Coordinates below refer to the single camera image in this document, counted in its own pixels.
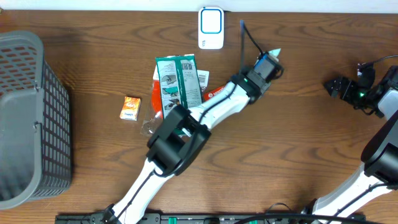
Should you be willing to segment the orange tissue pack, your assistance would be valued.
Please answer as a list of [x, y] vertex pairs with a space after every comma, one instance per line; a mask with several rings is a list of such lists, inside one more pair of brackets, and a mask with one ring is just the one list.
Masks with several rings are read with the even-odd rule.
[[125, 120], [137, 121], [141, 102], [140, 98], [125, 96], [119, 117]]

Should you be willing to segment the mint green wipes pack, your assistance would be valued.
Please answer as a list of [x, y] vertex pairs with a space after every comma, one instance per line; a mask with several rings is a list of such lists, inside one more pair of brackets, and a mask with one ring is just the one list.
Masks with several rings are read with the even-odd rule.
[[280, 51], [281, 51], [281, 49], [274, 49], [274, 50], [268, 51], [268, 53], [269, 53], [269, 55], [273, 56], [278, 61], [279, 60], [278, 56], [280, 54]]

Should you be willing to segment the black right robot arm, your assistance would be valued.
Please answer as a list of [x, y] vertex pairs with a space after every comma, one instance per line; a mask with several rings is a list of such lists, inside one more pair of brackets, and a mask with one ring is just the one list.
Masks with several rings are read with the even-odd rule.
[[386, 123], [367, 143], [359, 168], [337, 189], [316, 199], [311, 215], [347, 218], [378, 196], [397, 190], [397, 66], [375, 85], [372, 64], [358, 68], [358, 79], [336, 77], [323, 84], [328, 94]]

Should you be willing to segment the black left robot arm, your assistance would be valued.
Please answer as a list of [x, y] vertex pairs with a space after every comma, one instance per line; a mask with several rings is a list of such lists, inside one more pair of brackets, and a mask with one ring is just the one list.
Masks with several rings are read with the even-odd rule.
[[251, 67], [241, 67], [222, 92], [186, 109], [174, 107], [147, 142], [144, 167], [127, 194], [104, 211], [103, 223], [138, 223], [161, 187], [196, 159], [211, 130], [227, 117], [254, 104], [284, 68], [272, 52], [262, 52]]

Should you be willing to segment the red snack stick packet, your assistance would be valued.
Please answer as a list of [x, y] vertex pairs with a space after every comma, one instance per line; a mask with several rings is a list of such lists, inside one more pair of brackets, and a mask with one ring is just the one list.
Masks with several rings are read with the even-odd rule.
[[211, 90], [211, 91], [209, 91], [209, 92], [206, 92], [206, 93], [204, 94], [204, 96], [203, 96], [203, 97], [204, 97], [204, 100], [207, 101], [207, 100], [209, 100], [210, 98], [212, 98], [212, 97], [218, 95], [219, 93], [221, 93], [221, 92], [223, 91], [224, 88], [225, 88], [225, 86], [223, 85], [223, 86], [220, 86], [220, 87], [218, 87], [218, 88], [216, 88], [216, 89], [214, 89], [214, 90]]

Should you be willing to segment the green grip gloves package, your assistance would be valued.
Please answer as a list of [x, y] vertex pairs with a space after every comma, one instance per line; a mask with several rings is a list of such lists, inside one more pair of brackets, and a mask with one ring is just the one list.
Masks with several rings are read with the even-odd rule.
[[197, 65], [193, 54], [156, 57], [163, 117], [178, 105], [186, 109], [202, 104]]

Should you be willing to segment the red dustpan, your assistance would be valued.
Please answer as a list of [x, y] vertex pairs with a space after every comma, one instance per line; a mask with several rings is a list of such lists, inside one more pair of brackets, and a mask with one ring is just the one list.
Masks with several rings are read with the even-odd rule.
[[[204, 92], [208, 86], [210, 73], [209, 71], [206, 70], [197, 70], [197, 73], [201, 88], [201, 94], [204, 95]], [[159, 75], [157, 68], [155, 68], [154, 70], [152, 79], [153, 82], [151, 88], [152, 92], [151, 92], [150, 103], [141, 128], [141, 134], [145, 137], [151, 137], [155, 132], [155, 130], [159, 127], [159, 125], [163, 121], [160, 83], [159, 83]]]

